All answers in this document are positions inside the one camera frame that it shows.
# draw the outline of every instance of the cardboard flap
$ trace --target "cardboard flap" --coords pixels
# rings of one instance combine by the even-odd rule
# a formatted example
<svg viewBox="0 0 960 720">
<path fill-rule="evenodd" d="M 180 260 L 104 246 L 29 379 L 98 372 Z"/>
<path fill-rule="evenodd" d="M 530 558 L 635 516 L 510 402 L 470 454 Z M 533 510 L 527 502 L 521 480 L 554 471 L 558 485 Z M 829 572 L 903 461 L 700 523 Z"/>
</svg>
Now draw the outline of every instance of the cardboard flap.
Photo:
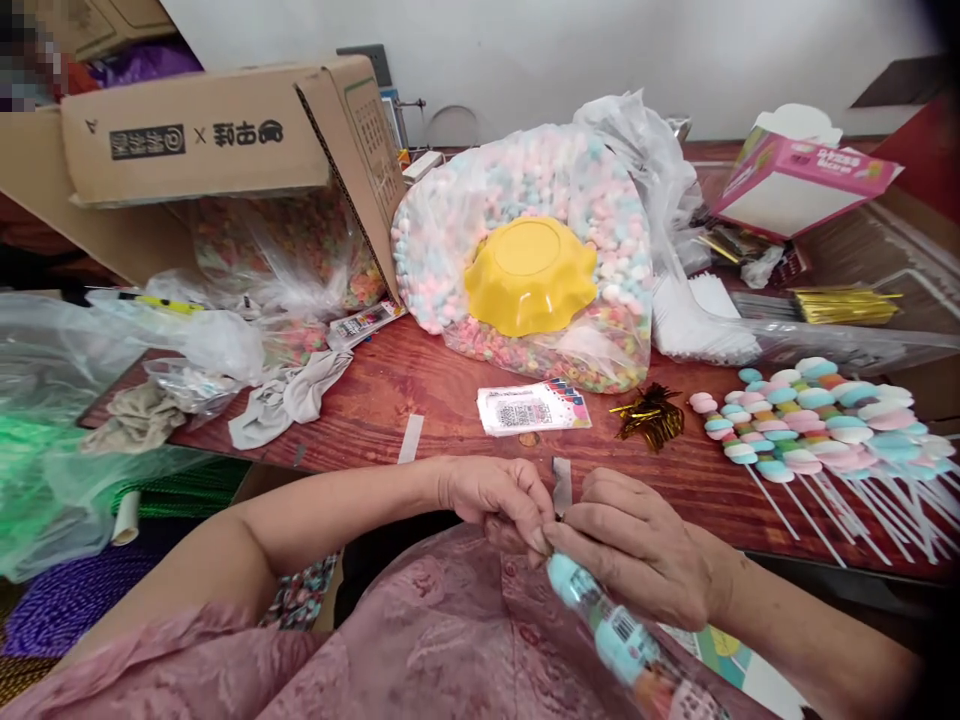
<svg viewBox="0 0 960 720">
<path fill-rule="evenodd" d="M 60 111 L 0 114 L 0 190 L 130 283 L 196 269 L 187 229 L 161 206 L 87 210 L 69 200 Z"/>
<path fill-rule="evenodd" d="M 390 295 L 400 302 L 390 227 L 406 188 L 370 60 L 342 58 L 296 86 L 333 173 L 347 188 Z"/>
</svg>

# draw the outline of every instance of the purple bag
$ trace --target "purple bag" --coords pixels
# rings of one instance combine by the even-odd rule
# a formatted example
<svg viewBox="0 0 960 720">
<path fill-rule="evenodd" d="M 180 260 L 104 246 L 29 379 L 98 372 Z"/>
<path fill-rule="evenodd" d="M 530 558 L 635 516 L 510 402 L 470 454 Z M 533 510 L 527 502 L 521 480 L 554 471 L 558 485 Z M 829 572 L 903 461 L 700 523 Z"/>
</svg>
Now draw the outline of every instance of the purple bag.
<svg viewBox="0 0 960 720">
<path fill-rule="evenodd" d="M 90 75 L 104 89 L 203 72 L 190 48 L 178 40 L 133 45 L 112 57 L 95 60 L 88 67 Z"/>
</svg>

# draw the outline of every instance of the bag of colorful candy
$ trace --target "bag of colorful candy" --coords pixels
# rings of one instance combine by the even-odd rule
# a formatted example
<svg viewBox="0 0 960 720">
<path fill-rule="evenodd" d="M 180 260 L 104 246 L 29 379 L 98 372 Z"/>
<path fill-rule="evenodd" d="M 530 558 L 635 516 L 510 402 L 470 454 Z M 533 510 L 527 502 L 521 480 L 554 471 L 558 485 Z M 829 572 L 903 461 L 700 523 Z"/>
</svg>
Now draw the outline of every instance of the bag of colorful candy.
<svg viewBox="0 0 960 720">
<path fill-rule="evenodd" d="M 385 285 L 340 186 L 189 201 L 197 262 L 264 314 L 326 321 L 370 307 Z"/>
<path fill-rule="evenodd" d="M 468 312 L 464 272 L 495 229 L 555 218 L 597 253 L 595 300 L 557 332 L 506 337 Z M 400 295 L 452 349 L 535 378 L 619 393 L 650 361 L 650 220 L 626 167 L 592 130 L 544 125 L 432 170 L 392 229 Z"/>
</svg>

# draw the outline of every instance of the hand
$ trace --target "hand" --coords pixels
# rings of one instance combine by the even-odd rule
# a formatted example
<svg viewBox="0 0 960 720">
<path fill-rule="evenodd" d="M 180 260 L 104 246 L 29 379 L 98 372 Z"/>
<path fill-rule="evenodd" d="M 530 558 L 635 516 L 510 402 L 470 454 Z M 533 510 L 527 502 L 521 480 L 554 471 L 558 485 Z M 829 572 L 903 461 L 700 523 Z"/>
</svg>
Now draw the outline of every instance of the hand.
<svg viewBox="0 0 960 720">
<path fill-rule="evenodd" d="M 550 553 L 541 529 L 555 516 L 553 498 L 527 460 L 450 457 L 440 473 L 440 507 L 464 522 L 483 526 L 484 535 L 508 553 L 527 551 L 532 567 Z"/>
<path fill-rule="evenodd" d="M 639 480 L 598 468 L 583 488 L 562 523 L 544 525 L 547 540 L 643 617 L 702 630 L 727 596 L 718 565 L 732 548 Z"/>
</svg>

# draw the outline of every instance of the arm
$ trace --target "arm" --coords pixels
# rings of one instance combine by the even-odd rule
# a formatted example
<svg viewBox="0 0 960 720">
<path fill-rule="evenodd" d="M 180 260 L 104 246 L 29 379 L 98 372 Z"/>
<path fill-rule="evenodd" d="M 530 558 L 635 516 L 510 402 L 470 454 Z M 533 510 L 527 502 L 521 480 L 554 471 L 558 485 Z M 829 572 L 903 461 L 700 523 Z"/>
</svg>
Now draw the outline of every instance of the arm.
<svg viewBox="0 0 960 720">
<path fill-rule="evenodd" d="M 58 665 L 157 620 L 219 602 L 262 615 L 277 578 L 300 572 L 381 525 L 432 510 L 482 523 L 493 541 L 547 550 L 553 503 L 524 460 L 438 457 L 314 475 L 227 508 L 184 538 Z M 500 514 L 509 520 L 493 518 Z M 496 537 L 491 537 L 491 530 Z"/>
<path fill-rule="evenodd" d="M 696 530 L 724 588 L 711 624 L 770 662 L 824 718 L 896 714 L 921 670 L 916 655 Z"/>
<path fill-rule="evenodd" d="M 638 480 L 599 469 L 544 534 L 643 617 L 688 630 L 712 623 L 776 667 L 827 720 L 896 712 L 920 669 L 886 636 L 684 523 Z"/>
</svg>

